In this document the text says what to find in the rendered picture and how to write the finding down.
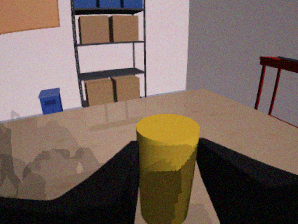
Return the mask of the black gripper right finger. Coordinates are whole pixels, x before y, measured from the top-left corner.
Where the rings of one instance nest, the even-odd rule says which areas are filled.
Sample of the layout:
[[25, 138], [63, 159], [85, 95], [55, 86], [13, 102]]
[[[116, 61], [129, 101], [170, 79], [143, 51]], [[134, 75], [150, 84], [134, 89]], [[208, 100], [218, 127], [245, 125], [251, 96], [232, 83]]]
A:
[[221, 224], [298, 224], [298, 175], [198, 137], [197, 167]]

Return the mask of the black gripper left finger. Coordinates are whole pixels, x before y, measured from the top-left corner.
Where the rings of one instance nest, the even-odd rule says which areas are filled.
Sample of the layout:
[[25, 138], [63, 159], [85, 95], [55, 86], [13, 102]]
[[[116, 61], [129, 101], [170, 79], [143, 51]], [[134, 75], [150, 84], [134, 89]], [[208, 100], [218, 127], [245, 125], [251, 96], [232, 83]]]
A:
[[53, 200], [0, 197], [0, 224], [134, 224], [140, 184], [137, 141]]

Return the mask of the yellow cylinder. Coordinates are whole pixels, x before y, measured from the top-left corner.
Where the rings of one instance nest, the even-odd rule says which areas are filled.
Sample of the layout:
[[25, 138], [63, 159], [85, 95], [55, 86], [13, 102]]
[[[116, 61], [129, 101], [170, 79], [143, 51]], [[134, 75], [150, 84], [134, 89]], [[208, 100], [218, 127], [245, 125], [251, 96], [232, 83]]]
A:
[[188, 217], [200, 125], [162, 113], [136, 125], [140, 206], [146, 224], [182, 224]]

